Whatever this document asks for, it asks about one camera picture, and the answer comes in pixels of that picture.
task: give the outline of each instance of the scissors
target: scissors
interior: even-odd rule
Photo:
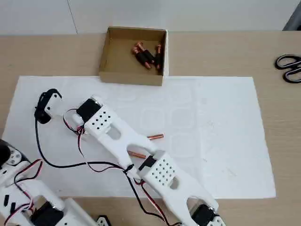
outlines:
[[[287,63],[285,65],[280,64],[280,61],[283,59],[293,60],[292,63]],[[290,76],[301,72],[301,57],[293,54],[285,54],[278,57],[274,63],[275,68],[279,70],[290,69],[289,71],[283,74],[283,79],[289,83],[301,83],[301,79],[292,79]]]

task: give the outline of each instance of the wall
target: wall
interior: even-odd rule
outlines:
[[[282,30],[300,0],[0,0],[0,34]]]

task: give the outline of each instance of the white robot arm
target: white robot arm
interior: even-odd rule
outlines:
[[[0,213],[6,219],[5,225],[7,223],[20,226],[110,225],[106,218],[95,222],[73,199],[61,200],[42,181],[25,180],[27,169],[36,162],[41,163],[39,160],[30,163],[20,151],[0,140]],[[26,210],[29,210],[40,197],[46,202],[29,214]]]
[[[129,174],[133,178],[146,181],[165,201],[167,207],[185,226],[224,226],[216,214],[218,203],[209,192],[194,178],[181,170],[168,153],[158,150],[148,138],[137,134],[126,122],[106,106],[102,99],[92,96],[83,103],[73,116],[78,126],[85,128],[126,169],[132,165],[128,155],[129,145],[136,145],[148,151],[148,158],[137,169],[133,167]],[[114,128],[119,137],[112,137],[109,131]],[[195,197],[203,201],[194,213],[190,214],[187,199]]]

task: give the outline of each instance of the light wood tabletop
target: light wood tabletop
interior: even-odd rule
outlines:
[[[300,40],[301,32],[169,33],[170,75],[254,78],[277,197],[219,200],[219,213],[228,226],[283,226],[299,221],[301,84],[284,82],[283,71],[276,70],[273,62],[281,54],[301,55]],[[0,36],[0,133],[19,75],[97,75],[103,42],[104,34]],[[134,198],[76,201],[93,217],[108,215],[113,226],[165,225],[145,215]],[[143,203],[155,211],[146,200]],[[168,217],[175,221],[170,213]]]

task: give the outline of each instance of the open cardboard box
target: open cardboard box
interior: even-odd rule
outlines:
[[[162,66],[157,71],[154,65],[148,70],[141,65],[132,53],[133,46],[143,42],[143,47],[154,56],[155,47],[162,45]],[[161,86],[163,81],[166,30],[133,27],[109,27],[99,75],[103,82]]]

